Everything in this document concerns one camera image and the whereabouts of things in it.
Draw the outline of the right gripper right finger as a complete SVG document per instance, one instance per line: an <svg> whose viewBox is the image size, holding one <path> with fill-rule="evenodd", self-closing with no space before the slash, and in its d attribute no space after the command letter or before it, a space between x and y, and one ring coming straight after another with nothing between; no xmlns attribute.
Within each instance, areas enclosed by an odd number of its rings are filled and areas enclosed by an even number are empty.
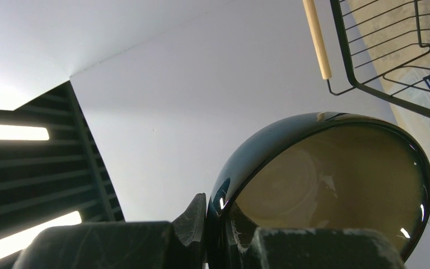
<svg viewBox="0 0 430 269"><path fill-rule="evenodd" d="M261 228L234 205L230 238L240 268L404 268L385 236L365 229Z"/></svg>

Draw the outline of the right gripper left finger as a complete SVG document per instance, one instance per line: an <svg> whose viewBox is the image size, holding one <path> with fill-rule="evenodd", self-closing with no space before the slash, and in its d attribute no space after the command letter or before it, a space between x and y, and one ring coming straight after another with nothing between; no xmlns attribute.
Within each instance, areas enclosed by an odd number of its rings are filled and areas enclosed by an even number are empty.
<svg viewBox="0 0 430 269"><path fill-rule="evenodd" d="M204 268L206 195L174 221L86 222L47 228L14 268Z"/></svg>

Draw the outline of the dark ceramic bowl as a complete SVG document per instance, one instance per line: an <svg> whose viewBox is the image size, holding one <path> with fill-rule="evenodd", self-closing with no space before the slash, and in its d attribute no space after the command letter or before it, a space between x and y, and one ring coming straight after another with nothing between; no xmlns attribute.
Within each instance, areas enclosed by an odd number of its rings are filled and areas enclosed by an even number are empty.
<svg viewBox="0 0 430 269"><path fill-rule="evenodd" d="M365 229L404 264L430 215L430 163L407 131L364 115L295 115L259 130L222 168L205 223L210 268L240 268L230 210L261 228Z"/></svg>

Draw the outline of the black wire dish rack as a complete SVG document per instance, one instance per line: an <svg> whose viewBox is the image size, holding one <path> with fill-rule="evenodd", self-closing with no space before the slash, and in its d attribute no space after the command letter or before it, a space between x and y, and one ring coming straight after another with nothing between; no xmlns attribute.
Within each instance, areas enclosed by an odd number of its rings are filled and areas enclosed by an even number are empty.
<svg viewBox="0 0 430 269"><path fill-rule="evenodd" d="M430 1L330 1L348 90L430 128Z"/></svg>

